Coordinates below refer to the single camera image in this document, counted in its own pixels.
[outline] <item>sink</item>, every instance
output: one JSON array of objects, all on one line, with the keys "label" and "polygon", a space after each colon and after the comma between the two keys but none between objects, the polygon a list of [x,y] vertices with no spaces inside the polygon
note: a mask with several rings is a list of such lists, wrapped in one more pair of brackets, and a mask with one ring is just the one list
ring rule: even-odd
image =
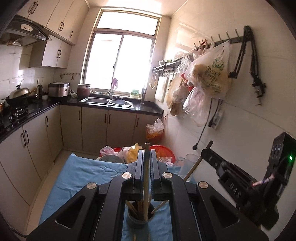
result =
[{"label": "sink", "polygon": [[98,103],[98,104],[109,104],[109,100],[103,99],[103,98],[85,98],[81,100],[80,102],[85,102],[85,103]]},{"label": "sink", "polygon": [[109,103],[119,106],[131,107],[133,105],[132,102],[125,100],[109,100]]}]

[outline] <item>cabinet door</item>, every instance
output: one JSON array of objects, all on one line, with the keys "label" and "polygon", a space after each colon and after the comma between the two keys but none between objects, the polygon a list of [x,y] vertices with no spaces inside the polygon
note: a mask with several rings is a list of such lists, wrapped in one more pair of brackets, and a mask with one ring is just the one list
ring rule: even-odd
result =
[{"label": "cabinet door", "polygon": [[31,205],[41,179],[32,162],[27,143],[24,142],[22,128],[0,144],[0,162],[18,193]]},{"label": "cabinet door", "polygon": [[109,110],[107,127],[108,146],[116,148],[132,145],[136,116],[135,113]]},{"label": "cabinet door", "polygon": [[0,165],[0,211],[6,222],[14,229],[23,233],[30,206],[25,202],[9,181]]},{"label": "cabinet door", "polygon": [[89,7],[85,1],[82,1],[82,6],[80,8],[79,13],[77,14],[77,17],[73,23],[72,30],[70,32],[70,37],[68,38],[69,41],[76,44],[78,36],[80,34],[81,27],[83,25],[83,22],[85,20],[85,17],[89,11]]},{"label": "cabinet door", "polygon": [[29,19],[46,27],[58,3],[59,0],[38,0],[29,15]]},{"label": "cabinet door", "polygon": [[57,34],[63,30],[67,25],[64,19],[72,3],[73,0],[60,0],[46,27]]},{"label": "cabinet door", "polygon": [[44,113],[24,124],[23,130],[34,166],[40,178],[43,179],[46,172],[53,164],[53,157],[50,153],[47,138]]},{"label": "cabinet door", "polygon": [[135,131],[133,133],[133,144],[139,143],[139,145],[144,148],[145,143],[148,141],[146,140],[146,125],[153,125],[157,118],[159,117],[153,115],[137,114]]},{"label": "cabinet door", "polygon": [[63,148],[59,106],[45,112],[45,124],[49,148],[53,159],[55,159]]},{"label": "cabinet door", "polygon": [[61,125],[64,147],[82,149],[81,107],[61,105]]},{"label": "cabinet door", "polygon": [[99,153],[106,146],[107,110],[82,107],[83,150]]},{"label": "cabinet door", "polygon": [[18,15],[23,16],[25,18],[29,17],[30,12],[35,8],[38,0],[30,0],[28,1],[20,11],[18,11]]},{"label": "cabinet door", "polygon": [[42,66],[56,67],[58,57],[60,56],[62,41],[52,35],[50,35],[50,38],[52,40],[46,42]]},{"label": "cabinet door", "polygon": [[60,30],[59,35],[63,36],[65,39],[70,37],[73,23],[79,13],[79,10],[82,6],[82,3],[85,2],[84,0],[74,0],[72,5],[70,6],[65,19],[63,20],[63,28]]},{"label": "cabinet door", "polygon": [[71,53],[71,45],[62,42],[61,48],[60,48],[60,54],[57,60],[57,67],[58,68],[67,68],[68,67],[68,61]]}]

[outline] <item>white cutting board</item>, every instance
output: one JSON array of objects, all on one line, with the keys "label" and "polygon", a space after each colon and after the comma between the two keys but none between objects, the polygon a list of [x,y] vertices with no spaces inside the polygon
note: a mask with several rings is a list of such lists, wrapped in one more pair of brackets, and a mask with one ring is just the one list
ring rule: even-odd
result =
[{"label": "white cutting board", "polygon": [[158,84],[155,92],[155,99],[163,102],[165,98],[165,91],[168,85],[168,78],[160,76],[158,78]]}]

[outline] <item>window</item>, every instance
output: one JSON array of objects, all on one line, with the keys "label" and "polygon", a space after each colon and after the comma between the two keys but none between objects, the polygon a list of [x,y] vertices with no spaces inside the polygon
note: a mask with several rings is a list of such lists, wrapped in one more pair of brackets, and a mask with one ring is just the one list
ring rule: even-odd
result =
[{"label": "window", "polygon": [[148,81],[158,20],[127,12],[102,12],[88,52],[84,83],[110,90],[116,78],[116,92],[141,93]]}]

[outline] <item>ceiling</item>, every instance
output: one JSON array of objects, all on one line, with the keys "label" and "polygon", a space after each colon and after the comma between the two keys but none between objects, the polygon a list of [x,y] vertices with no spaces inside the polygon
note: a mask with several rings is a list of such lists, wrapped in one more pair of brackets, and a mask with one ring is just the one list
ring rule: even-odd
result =
[{"label": "ceiling", "polygon": [[124,7],[172,16],[186,0],[87,0],[90,7]]}]

